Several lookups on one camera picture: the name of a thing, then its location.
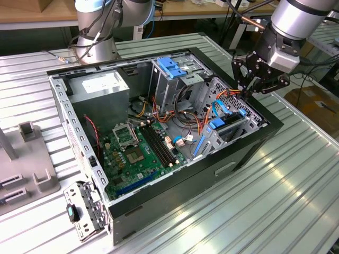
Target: pcie slot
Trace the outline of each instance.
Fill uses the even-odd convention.
[[[145,178],[137,181],[134,184],[131,184],[129,186],[126,186],[120,190],[117,191],[117,195],[122,195],[125,194],[126,192],[130,192],[131,190],[140,187],[141,185],[151,181],[153,179],[153,176],[157,173],[157,171],[153,172],[152,174],[150,174],[149,176],[146,176]]]

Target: blue tab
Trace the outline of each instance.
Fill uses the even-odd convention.
[[[225,122],[220,118],[215,118],[209,122],[209,125],[214,130],[217,127],[225,125]]]
[[[239,110],[239,113],[242,115],[242,116],[245,116],[246,115],[246,111],[244,109],[240,109]]]
[[[157,62],[171,78],[180,78],[187,75],[187,72],[180,69],[177,63],[169,57],[159,58]]]
[[[197,148],[195,149],[195,151],[194,151],[194,153],[193,153],[194,156],[196,156],[197,153],[199,152],[199,149],[200,149],[200,147],[201,147],[201,145],[202,145],[202,143],[203,143],[204,140],[205,140],[205,136],[202,136],[201,139],[200,139],[200,141],[199,141],[199,144],[197,145]]]

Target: cardboard box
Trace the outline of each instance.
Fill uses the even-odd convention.
[[[284,98],[293,106],[296,106],[298,94],[299,89],[297,88],[287,93]],[[309,86],[302,89],[298,110],[334,139],[339,137],[339,103],[318,86]]]
[[[0,6],[42,12],[53,0],[0,0]]]

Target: motherboard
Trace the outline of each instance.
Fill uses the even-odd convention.
[[[122,124],[100,138],[109,198],[116,199],[186,163],[166,137],[158,122],[149,122],[142,126]]]

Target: connector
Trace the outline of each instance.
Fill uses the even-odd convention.
[[[178,146],[178,147],[183,147],[185,145],[185,142],[183,139],[178,139],[175,144]]]

